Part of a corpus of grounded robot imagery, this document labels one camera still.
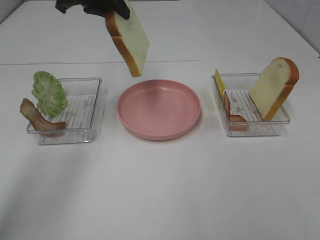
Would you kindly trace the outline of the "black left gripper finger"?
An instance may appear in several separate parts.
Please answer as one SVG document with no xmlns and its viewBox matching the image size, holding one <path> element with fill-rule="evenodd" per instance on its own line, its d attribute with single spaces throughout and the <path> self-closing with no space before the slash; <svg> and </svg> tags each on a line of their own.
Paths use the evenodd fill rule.
<svg viewBox="0 0 320 240">
<path fill-rule="evenodd" d="M 55 8 L 59 10 L 61 13 L 65 14 L 69 8 L 82 4 L 82 0 L 56 0 Z"/>
<path fill-rule="evenodd" d="M 100 17 L 105 17 L 108 11 L 114 11 L 125 20 L 130 18 L 130 9 L 124 0 L 88 0 L 83 4 L 83 10 Z"/>
</svg>

